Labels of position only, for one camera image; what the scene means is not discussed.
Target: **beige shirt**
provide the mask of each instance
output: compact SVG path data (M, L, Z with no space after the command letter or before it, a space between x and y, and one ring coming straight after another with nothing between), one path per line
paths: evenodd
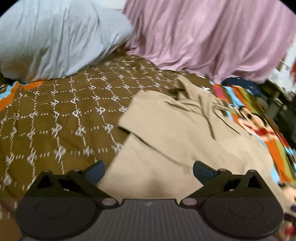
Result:
M177 100L154 91L140 91L119 126L130 131L99 188L122 200L176 198L199 189L192 166L196 160L233 174L255 169L285 206L271 178L273 160L253 135L228 119L228 103L190 83L175 82Z

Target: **light blue pillow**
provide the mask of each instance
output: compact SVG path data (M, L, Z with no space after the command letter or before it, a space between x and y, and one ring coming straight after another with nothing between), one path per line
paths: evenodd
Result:
M1 72L25 83L98 64L132 34L123 14L97 0L19 0L0 29Z

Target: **ribbed gray surface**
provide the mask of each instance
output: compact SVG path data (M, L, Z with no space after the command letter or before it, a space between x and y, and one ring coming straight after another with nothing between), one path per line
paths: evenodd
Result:
M104 210L85 233L67 241L234 241L210 229L198 212L183 209L174 200L126 200ZM275 237L261 241L276 241ZM23 241L36 241L25 238Z

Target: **bedsheet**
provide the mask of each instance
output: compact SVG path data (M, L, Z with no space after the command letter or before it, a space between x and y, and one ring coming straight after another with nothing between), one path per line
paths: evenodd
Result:
M134 95L142 89L174 96L172 83L179 74L228 101L229 118L262 140L280 179L296 180L289 146L264 118L252 94L186 71L159 70L146 59L114 52L104 62L68 78L14 82L0 89L0 232L11 232L4 228L7 222L17 229L10 217L42 170L62 174L97 160L108 167L128 136L117 122ZM248 114L264 120L264 128L258 131Z

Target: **pink cloth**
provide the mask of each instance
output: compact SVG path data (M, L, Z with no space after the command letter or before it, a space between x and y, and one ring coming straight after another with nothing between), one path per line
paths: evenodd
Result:
M160 69L264 82L293 43L296 16L279 0L127 0L130 54Z

